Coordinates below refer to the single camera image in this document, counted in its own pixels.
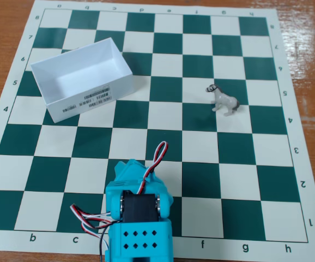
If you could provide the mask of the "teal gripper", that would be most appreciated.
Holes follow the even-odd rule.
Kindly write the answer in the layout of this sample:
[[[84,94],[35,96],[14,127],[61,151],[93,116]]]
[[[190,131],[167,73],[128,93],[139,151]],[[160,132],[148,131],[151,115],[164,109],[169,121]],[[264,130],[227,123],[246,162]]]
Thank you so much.
[[[143,181],[143,175],[147,167],[135,159],[130,159],[128,162],[118,162],[114,168],[116,173],[113,181],[113,191],[115,193],[128,190],[133,194],[137,194],[138,189]],[[160,196],[160,199],[166,198],[169,205],[173,203],[173,197],[168,192],[163,180],[158,178],[155,172],[148,175],[145,180],[144,189],[141,194],[155,194]]]

